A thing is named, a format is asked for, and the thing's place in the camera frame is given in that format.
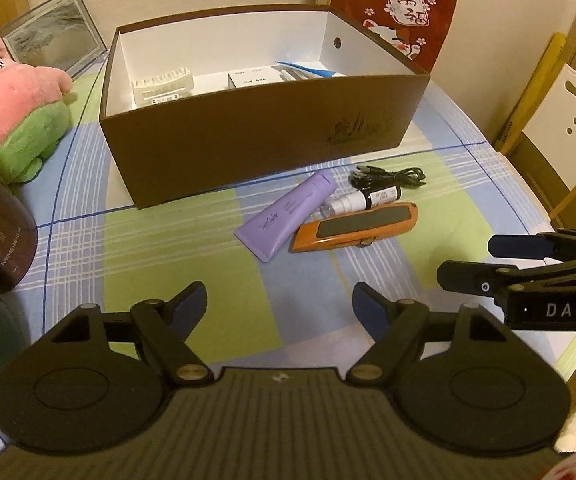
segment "pink plush toy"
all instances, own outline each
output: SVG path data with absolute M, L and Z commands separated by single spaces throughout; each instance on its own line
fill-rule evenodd
M 70 122 L 63 70 L 13 61 L 0 36 L 0 175 L 6 183 L 36 176 Z

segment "brown cardboard box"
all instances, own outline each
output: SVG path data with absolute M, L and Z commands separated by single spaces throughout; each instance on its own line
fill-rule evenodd
M 345 77 L 228 89 L 290 61 Z M 191 96 L 135 108 L 130 81 L 187 66 Z M 430 76 L 327 6 L 255 6 L 117 29 L 100 123 L 138 208 L 399 145 Z

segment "framed picture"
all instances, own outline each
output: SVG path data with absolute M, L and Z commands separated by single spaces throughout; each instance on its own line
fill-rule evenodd
M 0 34 L 15 61 L 61 68 L 71 77 L 107 50 L 83 0 L 48 0 Z

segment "orange utility knife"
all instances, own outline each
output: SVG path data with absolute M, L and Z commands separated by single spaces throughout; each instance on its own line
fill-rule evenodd
M 417 223 L 417 204 L 395 202 L 368 211 L 346 213 L 302 225 L 292 242 L 293 253 L 339 247 L 367 247 L 375 240 L 401 235 Z

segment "purple tube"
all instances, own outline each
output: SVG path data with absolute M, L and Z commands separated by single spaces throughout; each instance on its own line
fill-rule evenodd
M 266 263 L 335 189 L 332 172 L 319 170 L 253 216 L 235 231 L 235 236 Z

